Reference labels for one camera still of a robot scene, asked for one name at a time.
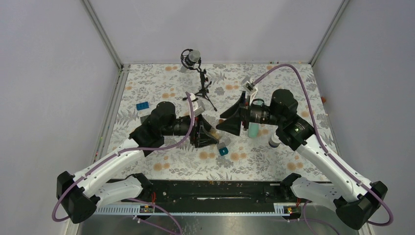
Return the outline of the white pill bottle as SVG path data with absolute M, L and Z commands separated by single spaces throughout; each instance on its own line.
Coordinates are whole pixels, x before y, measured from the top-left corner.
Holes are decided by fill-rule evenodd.
M 274 133 L 270 136 L 268 143 L 271 148 L 277 148 L 280 146 L 281 141 L 279 140 L 278 136 Z

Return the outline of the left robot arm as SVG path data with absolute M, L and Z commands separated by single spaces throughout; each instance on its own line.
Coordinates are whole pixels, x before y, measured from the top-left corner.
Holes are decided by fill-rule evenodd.
M 195 148 L 218 144 L 210 131 L 212 126 L 202 116 L 203 103 L 195 99 L 189 105 L 190 114 L 176 116 L 175 105 L 160 102 L 149 116 L 115 150 L 83 170 L 70 174 L 62 172 L 57 177 L 57 204 L 52 212 L 55 222 L 69 219 L 78 224 L 95 211 L 116 201 L 137 198 L 146 201 L 151 197 L 151 182 L 142 174 L 135 173 L 124 180 L 109 180 L 127 165 L 147 157 L 154 151 L 176 148 L 186 140 Z M 67 213 L 57 218 L 58 207 Z

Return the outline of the amber glass pill bottle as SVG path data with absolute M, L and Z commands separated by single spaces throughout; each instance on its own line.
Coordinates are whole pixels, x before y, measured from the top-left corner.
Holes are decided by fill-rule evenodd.
M 212 136 L 214 136 L 217 140 L 220 140 L 220 139 L 221 139 L 221 137 L 222 137 L 222 136 L 220 135 L 220 133 L 219 133 L 216 129 L 214 129 L 214 128 L 210 129 L 209 133 L 210 133 Z

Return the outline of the teal pill organizer box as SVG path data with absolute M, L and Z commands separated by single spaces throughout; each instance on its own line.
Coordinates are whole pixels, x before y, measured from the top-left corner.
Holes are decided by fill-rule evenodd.
M 228 146 L 230 145 L 231 139 L 229 137 L 223 137 L 219 140 L 216 145 L 220 156 L 225 156 L 229 153 Z

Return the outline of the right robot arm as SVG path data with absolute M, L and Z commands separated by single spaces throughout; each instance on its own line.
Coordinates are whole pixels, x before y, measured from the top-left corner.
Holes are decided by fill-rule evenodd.
M 298 102 L 286 89 L 275 90 L 269 105 L 256 105 L 249 96 L 239 100 L 220 117 L 217 129 L 238 136 L 250 123 L 275 125 L 276 136 L 316 166 L 332 183 L 331 187 L 292 173 L 281 182 L 281 197 L 322 205 L 354 230 L 359 230 L 379 209 L 388 191 L 380 181 L 372 182 L 350 167 L 322 140 L 314 127 L 297 114 Z

